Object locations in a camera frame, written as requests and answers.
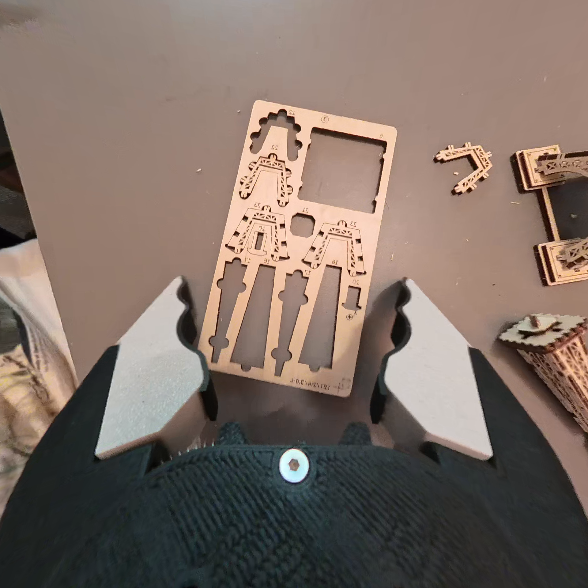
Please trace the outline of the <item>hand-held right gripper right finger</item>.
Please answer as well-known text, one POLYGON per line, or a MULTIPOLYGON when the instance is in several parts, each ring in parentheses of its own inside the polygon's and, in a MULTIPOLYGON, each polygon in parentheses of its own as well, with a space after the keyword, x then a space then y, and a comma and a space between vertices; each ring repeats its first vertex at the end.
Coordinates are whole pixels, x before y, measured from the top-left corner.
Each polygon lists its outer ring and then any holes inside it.
POLYGON ((371 395, 371 422, 408 454, 437 445, 493 457, 470 345, 420 287, 401 281, 391 339, 371 395))

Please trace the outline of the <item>wooden tower spire model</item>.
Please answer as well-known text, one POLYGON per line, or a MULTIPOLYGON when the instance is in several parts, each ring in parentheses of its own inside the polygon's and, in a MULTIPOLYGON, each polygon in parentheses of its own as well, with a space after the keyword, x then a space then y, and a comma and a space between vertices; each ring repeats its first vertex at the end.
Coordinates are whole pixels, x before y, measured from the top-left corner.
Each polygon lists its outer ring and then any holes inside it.
POLYGON ((587 433, 587 318, 532 313, 498 340, 514 348, 587 433))

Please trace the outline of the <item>person's printed white t-shirt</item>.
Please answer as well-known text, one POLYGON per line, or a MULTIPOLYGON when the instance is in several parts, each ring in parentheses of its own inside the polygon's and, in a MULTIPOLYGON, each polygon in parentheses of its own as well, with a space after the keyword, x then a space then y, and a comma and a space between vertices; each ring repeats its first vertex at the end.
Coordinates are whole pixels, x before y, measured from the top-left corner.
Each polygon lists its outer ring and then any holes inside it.
POLYGON ((77 386, 38 240, 1 249, 1 513, 77 386))

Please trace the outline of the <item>wooden tower base model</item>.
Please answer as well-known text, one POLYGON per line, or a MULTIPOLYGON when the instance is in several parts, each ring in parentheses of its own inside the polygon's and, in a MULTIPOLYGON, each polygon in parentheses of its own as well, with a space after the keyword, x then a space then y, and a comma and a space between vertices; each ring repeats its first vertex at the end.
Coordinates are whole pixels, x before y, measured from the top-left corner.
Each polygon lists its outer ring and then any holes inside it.
POLYGON ((533 247, 543 286, 587 281, 587 237, 562 239, 550 189, 587 179, 587 151, 562 152, 558 144, 517 151, 512 156, 521 192, 537 197, 548 241, 533 247))

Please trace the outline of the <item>wooden arch truss piece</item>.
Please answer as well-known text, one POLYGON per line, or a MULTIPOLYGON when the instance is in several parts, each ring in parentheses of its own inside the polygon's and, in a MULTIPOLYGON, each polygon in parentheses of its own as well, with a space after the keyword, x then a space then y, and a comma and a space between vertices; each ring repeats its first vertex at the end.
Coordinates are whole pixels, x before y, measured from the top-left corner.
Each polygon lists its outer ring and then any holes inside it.
POLYGON ((456 159, 468 158, 471 161, 473 171, 452 188, 452 194, 463 195, 473 191, 479 181, 489 178, 489 170, 493 166, 490 161, 491 157, 492 153, 485 151, 481 145, 473 145, 467 142, 463 146, 458 147, 449 145, 446 149, 438 151, 433 160, 435 162, 445 163, 456 159))

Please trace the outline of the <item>grey desk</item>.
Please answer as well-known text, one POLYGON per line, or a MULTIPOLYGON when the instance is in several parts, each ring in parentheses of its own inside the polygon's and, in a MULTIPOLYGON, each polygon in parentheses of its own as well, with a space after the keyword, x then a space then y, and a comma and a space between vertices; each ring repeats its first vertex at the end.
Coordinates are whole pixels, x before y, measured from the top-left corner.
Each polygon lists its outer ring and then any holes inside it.
POLYGON ((496 341, 527 313, 587 316, 544 288, 515 151, 587 149, 587 1, 1 1, 1 111, 80 379, 171 279, 202 325, 257 99, 397 128, 353 391, 214 374, 219 423, 259 444, 334 443, 368 422, 412 278, 480 349, 587 508, 582 430, 496 341), (463 195, 470 142, 489 178, 463 195))

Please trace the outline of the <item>wooden puzzle part sheet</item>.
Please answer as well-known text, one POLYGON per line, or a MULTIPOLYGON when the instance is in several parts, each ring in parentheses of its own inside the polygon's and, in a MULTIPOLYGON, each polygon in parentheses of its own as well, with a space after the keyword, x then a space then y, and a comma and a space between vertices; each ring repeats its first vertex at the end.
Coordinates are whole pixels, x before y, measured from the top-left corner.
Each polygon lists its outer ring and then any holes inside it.
POLYGON ((221 239, 199 350, 219 373, 347 398, 373 275, 397 130, 257 100, 221 239), (313 131, 383 148, 372 212, 300 197, 313 131), (273 270, 261 367, 233 361, 259 269, 273 270), (307 330, 327 268, 337 287, 331 367, 303 364, 307 330))

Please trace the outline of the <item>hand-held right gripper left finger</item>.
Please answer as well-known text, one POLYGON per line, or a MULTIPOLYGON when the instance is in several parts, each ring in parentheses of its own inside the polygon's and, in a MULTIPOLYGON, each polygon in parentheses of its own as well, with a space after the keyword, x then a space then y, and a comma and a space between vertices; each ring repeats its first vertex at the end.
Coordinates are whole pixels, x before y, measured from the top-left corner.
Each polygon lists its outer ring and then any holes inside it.
POLYGON ((118 341, 98 459, 153 442, 171 456, 195 449, 217 419, 217 395, 195 334, 189 285, 178 276, 118 341))

